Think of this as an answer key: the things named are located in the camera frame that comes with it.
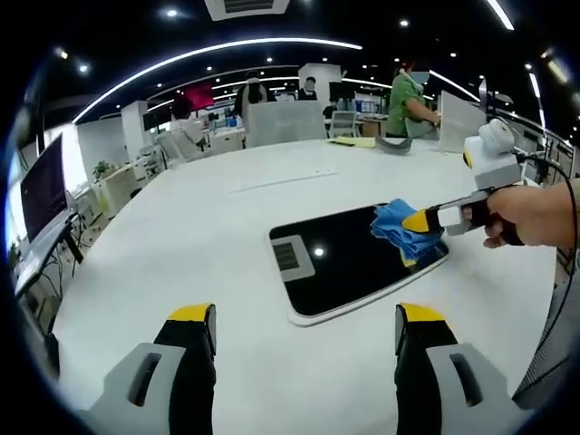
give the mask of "face mask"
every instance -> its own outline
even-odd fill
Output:
[[[418,71],[411,73],[411,78],[418,84],[425,84],[429,80],[429,77],[430,73],[428,71]]]

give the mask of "blue cloth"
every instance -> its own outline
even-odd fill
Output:
[[[371,233],[377,238],[386,238],[398,247],[407,260],[418,260],[435,247],[441,240],[443,231],[436,234],[414,233],[402,227],[405,218],[417,210],[402,199],[395,199],[386,206],[374,210],[377,218],[371,224]]]

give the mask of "green shirt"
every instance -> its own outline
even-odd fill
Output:
[[[388,134],[394,136],[407,136],[405,119],[413,118],[406,102],[414,98],[421,104],[425,104],[423,92],[415,82],[405,74],[399,74],[392,81],[391,101],[389,102],[389,118],[385,126]]]

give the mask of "black ceiling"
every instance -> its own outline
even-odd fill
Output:
[[[127,88],[105,100],[86,121],[116,111],[117,104],[128,104],[164,88],[209,74],[266,64],[302,65],[328,57],[348,70],[348,77],[389,83],[393,59],[414,53],[429,62],[433,70],[456,81],[470,91],[477,88],[479,75],[488,77],[493,90],[510,95],[513,110],[539,121],[525,63],[532,63],[540,82],[548,128],[567,137],[579,113],[571,103],[575,83],[559,84],[540,55],[548,48],[571,71],[577,71],[580,56],[574,47],[575,16],[573,2],[562,0],[499,0],[512,18],[515,32],[506,30],[485,0],[290,0],[283,15],[261,15],[212,22],[203,0],[73,2],[63,7],[51,21],[55,37],[51,45],[61,45],[69,54],[63,61],[48,56],[48,75],[44,97],[47,101],[87,94],[97,96],[112,85],[173,55],[196,48],[242,39],[268,36],[319,37],[363,46],[360,52],[305,44],[273,44],[240,47],[206,53],[139,78]],[[168,19],[161,12],[168,6],[180,15]],[[406,18],[411,25],[399,27]],[[458,57],[453,59],[450,53]],[[88,63],[86,75],[77,71],[78,62]],[[375,69],[363,64],[377,65]],[[212,72],[206,66],[212,65]],[[441,81],[431,80],[428,92],[437,92]],[[82,106],[59,111],[54,121],[69,120]]]

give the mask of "computer monitor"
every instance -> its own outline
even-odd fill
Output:
[[[67,209],[63,175],[63,135],[56,138],[28,170],[20,184],[29,243]]]

